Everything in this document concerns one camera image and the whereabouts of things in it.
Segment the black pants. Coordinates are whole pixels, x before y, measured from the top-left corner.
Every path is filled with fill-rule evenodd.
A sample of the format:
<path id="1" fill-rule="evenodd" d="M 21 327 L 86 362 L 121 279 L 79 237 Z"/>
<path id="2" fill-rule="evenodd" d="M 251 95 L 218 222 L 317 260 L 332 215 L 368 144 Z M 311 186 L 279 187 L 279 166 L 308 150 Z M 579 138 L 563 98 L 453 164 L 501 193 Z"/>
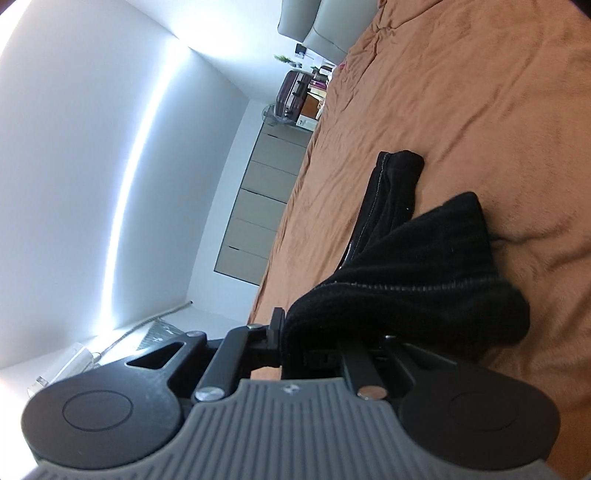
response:
<path id="1" fill-rule="evenodd" d="M 415 214 L 424 165 L 379 155 L 338 268 L 287 311 L 283 378 L 334 377 L 346 350 L 388 337 L 469 362 L 526 337 L 529 304 L 496 267 L 478 196 Z"/>

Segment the grey drawer cabinet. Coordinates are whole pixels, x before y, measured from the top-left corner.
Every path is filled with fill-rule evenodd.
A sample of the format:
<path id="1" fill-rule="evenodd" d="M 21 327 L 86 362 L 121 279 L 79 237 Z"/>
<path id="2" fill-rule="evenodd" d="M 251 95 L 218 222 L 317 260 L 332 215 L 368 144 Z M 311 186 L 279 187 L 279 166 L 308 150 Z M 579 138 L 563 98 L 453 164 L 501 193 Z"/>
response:
<path id="1" fill-rule="evenodd" d="M 311 132 L 266 119 L 232 206 L 214 271 L 259 285 Z"/>

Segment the orange-brown bed cover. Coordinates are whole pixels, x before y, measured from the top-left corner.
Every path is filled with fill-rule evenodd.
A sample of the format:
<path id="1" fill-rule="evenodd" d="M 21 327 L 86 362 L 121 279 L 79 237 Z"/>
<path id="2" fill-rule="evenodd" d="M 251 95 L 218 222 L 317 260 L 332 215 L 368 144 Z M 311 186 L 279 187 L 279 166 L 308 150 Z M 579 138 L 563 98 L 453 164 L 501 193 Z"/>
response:
<path id="1" fill-rule="evenodd" d="M 550 464 L 590 471 L 590 20 L 571 1 L 383 1 L 329 85 L 250 320 L 327 278 L 382 151 L 423 156 L 416 213 L 475 192 L 531 306 L 486 364 L 553 398 Z"/>

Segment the small green plant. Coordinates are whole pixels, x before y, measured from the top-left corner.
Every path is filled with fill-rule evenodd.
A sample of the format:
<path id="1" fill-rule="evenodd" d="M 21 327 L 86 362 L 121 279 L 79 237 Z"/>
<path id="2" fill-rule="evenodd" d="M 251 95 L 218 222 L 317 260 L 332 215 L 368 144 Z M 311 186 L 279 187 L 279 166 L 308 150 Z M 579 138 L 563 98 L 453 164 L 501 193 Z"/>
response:
<path id="1" fill-rule="evenodd" d="M 274 55 L 274 59 L 276 59 L 277 61 L 280 61 L 280 63 L 287 64 L 287 65 L 291 65 L 293 63 L 292 59 L 290 59 L 284 55 Z"/>

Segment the grey padded headboard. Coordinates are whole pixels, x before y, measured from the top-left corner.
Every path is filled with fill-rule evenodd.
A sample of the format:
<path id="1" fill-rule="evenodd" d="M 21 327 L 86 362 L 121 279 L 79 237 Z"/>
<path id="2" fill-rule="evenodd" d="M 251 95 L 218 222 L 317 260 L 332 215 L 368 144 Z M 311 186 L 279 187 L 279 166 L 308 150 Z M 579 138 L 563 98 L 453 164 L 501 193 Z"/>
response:
<path id="1" fill-rule="evenodd" d="M 377 11 L 373 0 L 283 0 L 277 32 L 339 64 Z"/>

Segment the white wall air conditioner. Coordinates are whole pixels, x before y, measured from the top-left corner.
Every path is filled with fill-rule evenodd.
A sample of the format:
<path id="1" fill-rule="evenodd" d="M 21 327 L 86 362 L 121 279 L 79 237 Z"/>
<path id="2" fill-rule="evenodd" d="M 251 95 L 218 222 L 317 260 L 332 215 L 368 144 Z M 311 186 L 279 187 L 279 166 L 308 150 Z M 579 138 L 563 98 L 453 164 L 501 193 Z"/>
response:
<path id="1" fill-rule="evenodd" d="M 85 345 L 78 342 L 70 345 L 35 378 L 33 384 L 27 388 L 28 397 L 34 397 L 49 385 L 93 369 L 96 359 L 97 355 Z"/>

